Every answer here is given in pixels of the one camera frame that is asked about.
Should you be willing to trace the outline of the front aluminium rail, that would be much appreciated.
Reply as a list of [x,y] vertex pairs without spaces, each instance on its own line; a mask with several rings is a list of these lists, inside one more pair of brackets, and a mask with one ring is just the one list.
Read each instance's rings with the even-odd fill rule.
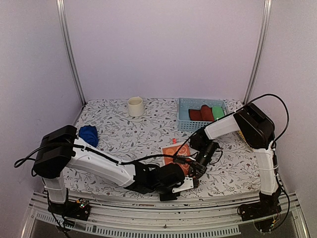
[[89,200],[87,221],[71,220],[48,211],[47,194],[35,192],[29,202],[23,238],[308,238],[310,233],[296,194],[279,198],[281,213],[274,230],[264,233],[260,225],[273,216],[243,221],[237,213],[242,204],[258,201],[258,194],[224,197],[157,198],[101,196],[72,192],[70,199]]

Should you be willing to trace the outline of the left aluminium frame post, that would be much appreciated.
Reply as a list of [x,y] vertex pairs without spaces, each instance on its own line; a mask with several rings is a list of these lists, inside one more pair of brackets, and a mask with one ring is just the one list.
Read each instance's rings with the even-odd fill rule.
[[75,57],[74,57],[74,53],[73,53],[73,49],[72,49],[72,45],[71,45],[71,39],[70,39],[66,11],[65,11],[65,1],[64,0],[56,0],[56,6],[57,6],[57,14],[58,14],[58,18],[59,18],[59,23],[60,23],[60,27],[61,27],[61,33],[62,33],[64,45],[65,45],[65,50],[66,50],[71,74],[72,74],[73,81],[74,81],[74,86],[75,86],[76,92],[78,94],[78,98],[79,98],[81,105],[85,106],[86,99],[84,96],[82,84],[80,82],[78,69],[77,69],[77,65],[75,62]]

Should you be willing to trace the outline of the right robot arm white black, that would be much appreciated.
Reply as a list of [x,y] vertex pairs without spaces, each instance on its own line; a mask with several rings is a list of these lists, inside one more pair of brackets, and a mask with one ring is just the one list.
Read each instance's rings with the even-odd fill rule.
[[200,152],[199,163],[204,165],[218,148],[215,139],[232,132],[242,132],[258,161],[260,195],[273,196],[278,191],[274,130],[273,121],[251,103],[198,129],[190,138],[190,147]]

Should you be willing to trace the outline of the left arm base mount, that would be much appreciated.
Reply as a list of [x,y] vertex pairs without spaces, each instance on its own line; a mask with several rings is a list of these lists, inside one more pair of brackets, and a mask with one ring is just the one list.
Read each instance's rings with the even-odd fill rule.
[[91,206],[86,199],[79,198],[76,201],[66,200],[63,204],[53,203],[49,200],[48,211],[64,218],[88,221]]

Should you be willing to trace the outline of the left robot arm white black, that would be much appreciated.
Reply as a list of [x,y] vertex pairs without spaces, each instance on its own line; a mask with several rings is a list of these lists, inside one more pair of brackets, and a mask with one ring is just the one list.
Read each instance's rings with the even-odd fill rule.
[[45,135],[33,165],[50,192],[50,201],[63,215],[74,210],[63,182],[62,171],[66,167],[97,175],[129,191],[157,192],[161,201],[175,200],[180,192],[199,186],[199,181],[186,176],[178,164],[159,167],[120,159],[94,148],[76,131],[74,126],[66,125]]

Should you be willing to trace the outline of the dark red rolled towel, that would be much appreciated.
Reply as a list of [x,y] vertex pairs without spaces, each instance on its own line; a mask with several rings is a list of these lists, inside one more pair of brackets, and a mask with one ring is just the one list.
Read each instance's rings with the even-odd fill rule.
[[203,121],[201,110],[189,109],[188,112],[191,121]]

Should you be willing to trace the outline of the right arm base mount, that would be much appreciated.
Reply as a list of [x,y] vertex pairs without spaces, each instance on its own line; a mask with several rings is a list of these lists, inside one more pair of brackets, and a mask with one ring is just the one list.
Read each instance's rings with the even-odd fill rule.
[[237,214],[242,221],[258,219],[281,212],[278,198],[260,193],[259,202],[242,204],[237,208]]

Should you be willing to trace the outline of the green rolled towel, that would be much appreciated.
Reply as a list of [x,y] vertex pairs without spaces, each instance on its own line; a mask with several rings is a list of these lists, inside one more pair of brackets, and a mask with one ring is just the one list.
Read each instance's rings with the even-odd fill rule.
[[225,111],[220,106],[212,107],[211,111],[212,111],[212,115],[213,115],[214,120],[219,120],[226,115]]

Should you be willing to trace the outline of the light blue plastic basket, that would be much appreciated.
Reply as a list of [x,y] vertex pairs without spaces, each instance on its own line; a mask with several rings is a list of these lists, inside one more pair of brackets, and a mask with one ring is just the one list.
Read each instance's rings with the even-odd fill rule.
[[179,98],[177,106],[177,126],[181,131],[196,131],[207,125],[209,121],[193,121],[190,119],[189,110],[200,110],[201,106],[207,105],[210,108],[220,107],[223,114],[228,114],[228,109],[224,100],[219,99],[197,99],[197,98]]

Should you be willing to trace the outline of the yellow bamboo tray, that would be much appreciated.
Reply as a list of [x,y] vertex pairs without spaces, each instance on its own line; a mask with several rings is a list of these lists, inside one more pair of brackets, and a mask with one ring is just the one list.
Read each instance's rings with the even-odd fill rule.
[[245,143],[245,150],[250,150],[251,152],[253,152],[253,149],[252,149],[252,147],[250,147],[250,145],[247,143],[247,140],[245,139],[245,137],[244,137],[244,135],[243,135],[243,133],[242,133],[242,131],[237,131],[237,133],[238,133],[238,135],[240,136],[240,138],[244,141],[244,143]]

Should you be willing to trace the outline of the blue towel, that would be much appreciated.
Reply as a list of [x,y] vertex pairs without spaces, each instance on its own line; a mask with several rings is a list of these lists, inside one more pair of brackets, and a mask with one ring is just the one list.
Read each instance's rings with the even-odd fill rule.
[[99,143],[98,131],[95,126],[86,125],[79,129],[79,137],[91,146],[97,148]]

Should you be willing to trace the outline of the aluminium frame post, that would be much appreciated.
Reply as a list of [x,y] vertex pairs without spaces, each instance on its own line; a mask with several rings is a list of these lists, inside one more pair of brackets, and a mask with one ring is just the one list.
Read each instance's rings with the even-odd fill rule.
[[73,81],[74,81],[74,86],[75,86],[76,92],[78,94],[78,98],[79,98],[81,105],[85,106],[86,99],[84,96],[82,84],[80,82],[78,69],[77,69],[77,65],[75,62],[75,57],[74,57],[74,53],[73,53],[73,49],[72,49],[72,45],[71,45],[71,39],[70,39],[66,11],[65,11],[65,1],[64,0],[56,0],[56,6],[57,6],[57,14],[58,14],[58,18],[59,18],[59,23],[60,23],[60,27],[61,27],[61,33],[62,33],[64,45],[65,45],[65,50],[66,50],[71,74],[72,74]]
[[262,15],[262,22],[260,27],[258,44],[257,44],[255,58],[254,58],[253,66],[251,69],[251,74],[250,74],[247,90],[244,96],[243,104],[247,104],[250,101],[254,86],[256,84],[257,74],[260,68],[265,40],[266,40],[268,28],[269,28],[271,6],[272,6],[272,0],[264,1],[264,8],[263,8],[263,15]]

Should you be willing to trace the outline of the right aluminium frame post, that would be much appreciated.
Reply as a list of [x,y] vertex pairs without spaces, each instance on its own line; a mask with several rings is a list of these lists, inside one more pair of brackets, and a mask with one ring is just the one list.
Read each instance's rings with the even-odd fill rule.
[[256,84],[257,74],[260,68],[265,40],[266,40],[268,28],[269,28],[271,6],[272,6],[272,0],[264,1],[264,8],[263,8],[263,15],[262,15],[262,22],[260,27],[258,44],[257,44],[255,58],[254,58],[253,66],[251,69],[251,74],[250,74],[247,90],[244,96],[243,104],[247,104],[250,101],[254,86]]

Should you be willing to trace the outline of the orange bunny pattern towel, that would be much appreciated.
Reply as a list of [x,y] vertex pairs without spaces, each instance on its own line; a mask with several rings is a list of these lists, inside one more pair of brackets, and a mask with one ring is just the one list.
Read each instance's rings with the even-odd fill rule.
[[[166,147],[162,148],[162,153],[164,155],[173,156],[178,151],[178,149],[180,147],[181,147],[180,143],[166,146]],[[168,164],[177,164],[184,172],[184,175],[189,177],[193,173],[193,169],[190,166],[190,163],[192,161],[194,161],[193,155],[190,155],[189,146],[187,144],[185,144],[178,151],[176,158],[164,156],[162,159],[162,165],[165,166]]]

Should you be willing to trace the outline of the cream ceramic cup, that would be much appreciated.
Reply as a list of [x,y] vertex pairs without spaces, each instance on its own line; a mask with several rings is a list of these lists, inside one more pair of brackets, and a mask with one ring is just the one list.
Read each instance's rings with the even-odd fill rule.
[[141,97],[132,97],[127,101],[128,113],[132,117],[139,117],[145,113],[143,99]]

